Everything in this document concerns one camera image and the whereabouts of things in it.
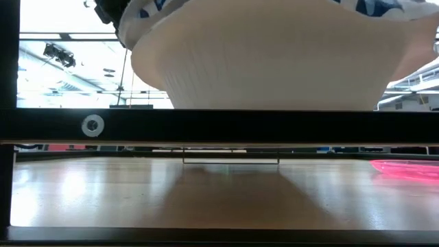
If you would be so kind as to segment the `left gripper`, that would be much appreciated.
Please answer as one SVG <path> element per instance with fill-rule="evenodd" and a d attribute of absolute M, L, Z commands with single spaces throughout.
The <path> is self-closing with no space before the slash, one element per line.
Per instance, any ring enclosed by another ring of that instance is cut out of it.
<path fill-rule="evenodd" d="M 94 11 L 103 24 L 111 24 L 122 47 L 125 47 L 119 35 L 122 15 L 131 0 L 94 0 Z"/>

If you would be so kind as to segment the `blue white paper plate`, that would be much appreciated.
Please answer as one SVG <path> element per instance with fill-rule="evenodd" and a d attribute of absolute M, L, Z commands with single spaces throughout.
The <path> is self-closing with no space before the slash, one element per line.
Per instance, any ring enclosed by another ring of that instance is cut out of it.
<path fill-rule="evenodd" d="M 372 110 L 438 27 L 432 0 L 131 0 L 118 31 L 175 108 Z"/>

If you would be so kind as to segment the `black ceiling-mounted light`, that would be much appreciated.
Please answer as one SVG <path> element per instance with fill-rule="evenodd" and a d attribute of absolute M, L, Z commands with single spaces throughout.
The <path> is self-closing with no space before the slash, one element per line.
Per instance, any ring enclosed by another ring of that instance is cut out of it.
<path fill-rule="evenodd" d="M 56 62 L 59 62 L 63 67 L 66 68 L 74 67 L 76 65 L 76 60 L 73 53 L 61 49 L 60 47 L 51 43 L 45 44 L 43 55 L 49 59 L 54 59 Z"/>

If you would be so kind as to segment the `red background object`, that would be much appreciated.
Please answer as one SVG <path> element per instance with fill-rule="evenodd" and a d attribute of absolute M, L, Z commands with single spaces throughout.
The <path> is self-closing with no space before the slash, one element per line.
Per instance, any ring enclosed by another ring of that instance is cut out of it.
<path fill-rule="evenodd" d="M 62 144 L 49 144 L 47 150 L 50 152 L 66 152 L 66 151 L 76 151 L 85 150 L 85 145 L 62 145 Z"/>

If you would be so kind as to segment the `pink plastic plate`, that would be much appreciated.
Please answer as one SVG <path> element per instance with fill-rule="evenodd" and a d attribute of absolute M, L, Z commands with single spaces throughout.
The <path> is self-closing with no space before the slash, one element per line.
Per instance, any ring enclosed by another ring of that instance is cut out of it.
<path fill-rule="evenodd" d="M 370 164 L 377 171 L 389 176 L 439 182 L 439 161 L 372 160 Z"/>

